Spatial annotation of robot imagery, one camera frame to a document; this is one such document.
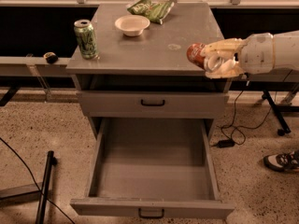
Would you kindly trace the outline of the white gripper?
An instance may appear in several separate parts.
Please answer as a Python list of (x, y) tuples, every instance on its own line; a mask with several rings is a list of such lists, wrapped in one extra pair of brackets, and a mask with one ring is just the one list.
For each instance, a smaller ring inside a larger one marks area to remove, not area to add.
[[(230, 78), (238, 77), (244, 71), (249, 74), (269, 73), (274, 67), (273, 39), (271, 34), (264, 33), (205, 45), (200, 52), (205, 57), (205, 75), (208, 78)], [(239, 63), (231, 59), (237, 52)]]

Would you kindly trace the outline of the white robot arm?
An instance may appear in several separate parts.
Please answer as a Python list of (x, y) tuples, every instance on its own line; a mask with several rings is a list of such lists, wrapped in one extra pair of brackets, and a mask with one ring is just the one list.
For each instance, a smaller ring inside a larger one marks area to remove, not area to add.
[(283, 68), (299, 70), (299, 31), (224, 39), (205, 45), (200, 56), (209, 78), (265, 74)]

